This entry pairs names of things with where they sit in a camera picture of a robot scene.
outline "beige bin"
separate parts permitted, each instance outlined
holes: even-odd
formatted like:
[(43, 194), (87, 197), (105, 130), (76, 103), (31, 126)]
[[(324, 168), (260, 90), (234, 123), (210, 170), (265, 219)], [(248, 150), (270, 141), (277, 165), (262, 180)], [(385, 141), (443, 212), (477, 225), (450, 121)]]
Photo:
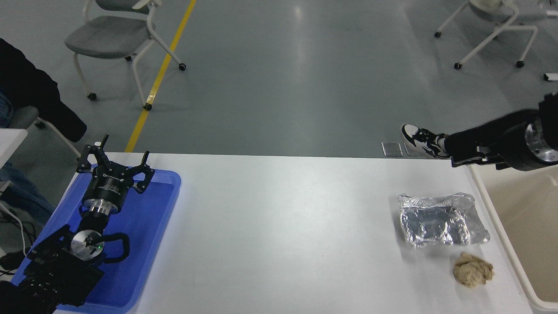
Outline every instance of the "beige bin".
[(469, 169), (529, 301), (558, 311), (558, 166)]

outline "aluminum foil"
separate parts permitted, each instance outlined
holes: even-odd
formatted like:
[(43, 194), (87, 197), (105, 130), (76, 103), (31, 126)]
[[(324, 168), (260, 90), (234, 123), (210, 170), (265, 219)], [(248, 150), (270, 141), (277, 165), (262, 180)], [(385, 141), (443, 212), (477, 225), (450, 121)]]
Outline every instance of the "aluminum foil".
[(475, 209), (475, 199), (465, 193), (447, 197), (417, 198), (399, 195), (401, 228), (413, 248), (429, 245), (473, 245), (490, 240)]

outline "shoe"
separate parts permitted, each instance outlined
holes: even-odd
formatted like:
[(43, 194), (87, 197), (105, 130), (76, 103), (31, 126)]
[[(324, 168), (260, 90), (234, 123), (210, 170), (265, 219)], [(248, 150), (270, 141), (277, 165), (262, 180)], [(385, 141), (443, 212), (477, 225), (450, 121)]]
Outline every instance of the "shoe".
[(438, 144), (438, 140), (446, 138), (447, 134), (434, 134), (427, 129), (420, 129), (410, 124), (401, 127), (401, 134), (409, 149), (424, 154), (426, 157), (450, 158), (450, 155)]

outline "gray chair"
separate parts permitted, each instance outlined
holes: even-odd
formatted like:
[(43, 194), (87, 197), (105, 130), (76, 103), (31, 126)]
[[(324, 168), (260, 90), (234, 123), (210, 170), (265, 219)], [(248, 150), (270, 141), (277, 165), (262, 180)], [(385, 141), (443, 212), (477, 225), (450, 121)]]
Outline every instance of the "gray chair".
[(77, 157), (81, 156), (81, 153), (70, 143), (70, 141), (58, 131), (56, 127), (54, 127), (50, 122), (45, 121), (39, 118), (39, 110), (33, 106), (25, 106), (16, 109), (13, 112), (12, 121), (10, 121), (8, 128), (9, 129), (28, 129), (32, 124), (35, 124), (36, 127), (40, 129), (44, 129), (45, 127), (49, 127), (56, 135), (70, 148), (73, 154)]
[(538, 6), (535, 0), (467, 0), (463, 3), (438, 29), (434, 34), (435, 37), (440, 37), (442, 30), (448, 23), (455, 18), (466, 7), (471, 10), (480, 18), (485, 21), (496, 23), (494, 31), (488, 35), (473, 51), (465, 56), (461, 61), (454, 64), (456, 70), (461, 69), (463, 64), (484, 48), (491, 42), (498, 34), (503, 31), (531, 31), (531, 37), (527, 42), (527, 46), (516, 62), (518, 68), (522, 68), (525, 63), (524, 59), (529, 48), (535, 40), (538, 28), (535, 25), (523, 25), (523, 23), (531, 23), (535, 21), (544, 20), (547, 17), (555, 16), (552, 11), (546, 11)]
[(145, 102), (145, 94), (140, 84), (137, 73), (137, 62), (156, 41), (178, 63), (179, 69), (186, 70), (176, 54), (162, 41), (153, 28), (153, 15), (160, 6), (160, 0), (95, 0), (97, 5), (107, 11), (130, 11), (146, 15), (146, 19), (135, 19), (117, 16), (100, 16), (89, 20), (88, 12), (93, 0), (87, 0), (83, 9), (85, 25), (70, 34), (65, 40), (66, 46), (74, 52), (74, 65), (83, 84), (85, 95), (90, 100), (95, 100), (97, 95), (91, 91), (89, 84), (83, 76), (78, 62), (78, 55), (86, 55), (100, 59), (132, 60), (135, 51), (147, 42), (147, 45), (137, 54), (132, 61), (134, 79), (145, 110), (151, 110), (150, 103)]

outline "gray floor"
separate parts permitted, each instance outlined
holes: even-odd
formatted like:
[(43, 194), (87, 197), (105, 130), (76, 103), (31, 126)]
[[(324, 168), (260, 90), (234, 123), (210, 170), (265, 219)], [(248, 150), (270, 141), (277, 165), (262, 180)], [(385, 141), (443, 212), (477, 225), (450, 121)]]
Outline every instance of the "gray floor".
[[(451, 133), (536, 108), (558, 89), (542, 80), (558, 72), (558, 20), (538, 23), (522, 69), (514, 65), (527, 34), (508, 32), (454, 70), (493, 27), (466, 9), (434, 38), (462, 1), (199, 0), (176, 49), (188, 70), (169, 67), (135, 151), (382, 158), (381, 142), (400, 141), (403, 123)], [(167, 42), (188, 4), (160, 8)], [(76, 147), (108, 133), (106, 149), (123, 151), (141, 112), (131, 64), (81, 58), (99, 99), (83, 96), (64, 46), (82, 5), (1, 2), (0, 37), (49, 73), (88, 124)], [(154, 46), (139, 65), (145, 90), (164, 56)], [(34, 127), (12, 161), (54, 204), (75, 170), (69, 150)]]

